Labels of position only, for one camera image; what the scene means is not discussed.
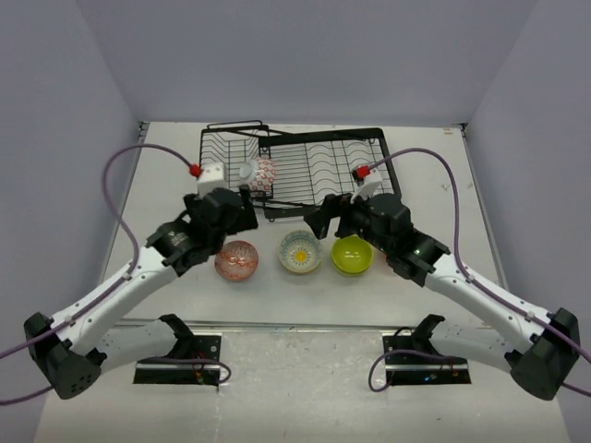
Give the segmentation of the red pattern white bowl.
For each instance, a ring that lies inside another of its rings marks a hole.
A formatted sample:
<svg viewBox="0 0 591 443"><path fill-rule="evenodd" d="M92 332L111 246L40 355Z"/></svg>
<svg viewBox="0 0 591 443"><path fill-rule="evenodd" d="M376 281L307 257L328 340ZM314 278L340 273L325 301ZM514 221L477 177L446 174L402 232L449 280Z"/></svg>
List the red pattern white bowl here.
<svg viewBox="0 0 591 443"><path fill-rule="evenodd" d="M243 163L238 169L238 176L243 185L253 191L271 191L277 168L273 160L262 157Z"/></svg>

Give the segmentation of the blue zigzag pattern bowl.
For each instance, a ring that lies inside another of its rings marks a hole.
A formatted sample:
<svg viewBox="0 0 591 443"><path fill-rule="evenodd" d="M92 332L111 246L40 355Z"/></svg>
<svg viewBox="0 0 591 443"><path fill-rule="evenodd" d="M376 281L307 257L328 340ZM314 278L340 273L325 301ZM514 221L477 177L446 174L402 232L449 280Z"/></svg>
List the blue zigzag pattern bowl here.
<svg viewBox="0 0 591 443"><path fill-rule="evenodd" d="M256 271L259 254L255 246L241 240L229 242L215 256L214 268L228 281L245 281Z"/></svg>

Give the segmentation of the yellow sun pattern bowl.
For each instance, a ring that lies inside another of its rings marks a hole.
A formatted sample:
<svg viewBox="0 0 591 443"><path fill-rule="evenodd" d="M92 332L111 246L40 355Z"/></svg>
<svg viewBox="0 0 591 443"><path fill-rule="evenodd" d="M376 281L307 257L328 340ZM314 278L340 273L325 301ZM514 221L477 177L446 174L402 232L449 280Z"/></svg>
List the yellow sun pattern bowl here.
<svg viewBox="0 0 591 443"><path fill-rule="evenodd" d="M286 270L294 274L314 271L320 265L322 256L320 241L310 231L292 231L279 244L279 261Z"/></svg>

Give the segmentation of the lime green bowl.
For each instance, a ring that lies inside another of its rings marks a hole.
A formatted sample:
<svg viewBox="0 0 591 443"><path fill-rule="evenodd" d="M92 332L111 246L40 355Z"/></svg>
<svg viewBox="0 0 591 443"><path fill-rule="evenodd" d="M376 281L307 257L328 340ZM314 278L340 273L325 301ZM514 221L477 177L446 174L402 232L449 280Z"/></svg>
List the lime green bowl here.
<svg viewBox="0 0 591 443"><path fill-rule="evenodd" d="M332 264L341 266L362 266L372 264L373 249L365 240L356 235L336 240L331 250Z"/></svg>
<svg viewBox="0 0 591 443"><path fill-rule="evenodd" d="M371 267L370 264L363 264L362 266L341 266L336 263L334 263L333 266L341 275L346 277L356 277L363 275Z"/></svg>

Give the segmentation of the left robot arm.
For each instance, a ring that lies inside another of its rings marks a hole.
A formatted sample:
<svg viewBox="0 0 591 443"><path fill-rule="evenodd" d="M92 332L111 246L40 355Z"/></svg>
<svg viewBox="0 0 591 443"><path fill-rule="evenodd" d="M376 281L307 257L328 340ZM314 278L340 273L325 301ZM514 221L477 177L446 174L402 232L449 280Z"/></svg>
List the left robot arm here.
<svg viewBox="0 0 591 443"><path fill-rule="evenodd" d="M194 335L174 314L134 329L114 328L141 301L219 253L227 236L258 226L247 186L188 194L184 203L185 210L136 247L111 278L73 305L25 321L31 359L60 399L78 396L121 365L180 363L191 355Z"/></svg>

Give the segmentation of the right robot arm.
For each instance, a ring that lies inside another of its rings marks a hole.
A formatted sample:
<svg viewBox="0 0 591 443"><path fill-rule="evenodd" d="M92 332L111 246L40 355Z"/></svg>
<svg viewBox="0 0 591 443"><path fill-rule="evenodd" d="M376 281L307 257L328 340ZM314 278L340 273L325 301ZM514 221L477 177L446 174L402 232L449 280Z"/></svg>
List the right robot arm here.
<svg viewBox="0 0 591 443"><path fill-rule="evenodd" d="M563 387L579 357L578 320L570 311L527 303L472 271L446 245L417 230L409 208L394 194L367 200L328 195L304 218L318 239L326 237L332 219L339 221L337 237L355 234L369 242L398 276L448 297L488 326L483 332L461 329L429 315L406 353L424 363L458 357L496 367L544 401Z"/></svg>

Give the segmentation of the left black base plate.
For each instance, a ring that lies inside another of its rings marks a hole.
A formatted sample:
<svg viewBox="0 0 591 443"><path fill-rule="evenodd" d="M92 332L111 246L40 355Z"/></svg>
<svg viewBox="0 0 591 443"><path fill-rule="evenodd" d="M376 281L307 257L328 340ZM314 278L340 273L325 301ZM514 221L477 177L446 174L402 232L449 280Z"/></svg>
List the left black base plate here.
<svg viewBox="0 0 591 443"><path fill-rule="evenodd" d="M218 361L221 355L222 335L197 335L190 348L176 359L207 359ZM227 371L217 365L136 363L133 375L135 385L166 386L208 386L218 387L220 380L227 376Z"/></svg>

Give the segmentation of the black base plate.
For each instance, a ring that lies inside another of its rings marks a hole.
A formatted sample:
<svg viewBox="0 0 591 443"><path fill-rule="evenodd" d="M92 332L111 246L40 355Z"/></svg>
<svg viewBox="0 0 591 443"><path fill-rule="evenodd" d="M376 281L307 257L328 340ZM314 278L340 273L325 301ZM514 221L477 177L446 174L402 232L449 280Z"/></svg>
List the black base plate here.
<svg viewBox="0 0 591 443"><path fill-rule="evenodd" d="M221 355L222 335L197 335L190 348L176 359L207 359L218 361ZM227 376L227 371L217 365L136 363L133 375L135 385L166 386L208 386L218 387L220 380Z"/></svg>
<svg viewBox="0 0 591 443"><path fill-rule="evenodd" d="M417 355L397 354L385 359L386 381L391 386L468 385L472 383L465 359L447 363Z"/></svg>

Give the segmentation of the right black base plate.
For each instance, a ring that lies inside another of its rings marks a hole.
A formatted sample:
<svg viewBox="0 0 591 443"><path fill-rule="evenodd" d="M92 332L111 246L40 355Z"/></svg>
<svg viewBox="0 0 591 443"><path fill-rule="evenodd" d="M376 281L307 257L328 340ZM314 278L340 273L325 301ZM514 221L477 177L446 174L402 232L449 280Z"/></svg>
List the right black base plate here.
<svg viewBox="0 0 591 443"><path fill-rule="evenodd" d="M385 359L386 381L391 386L468 385L472 383L465 359L447 363L417 355L397 354Z"/></svg>

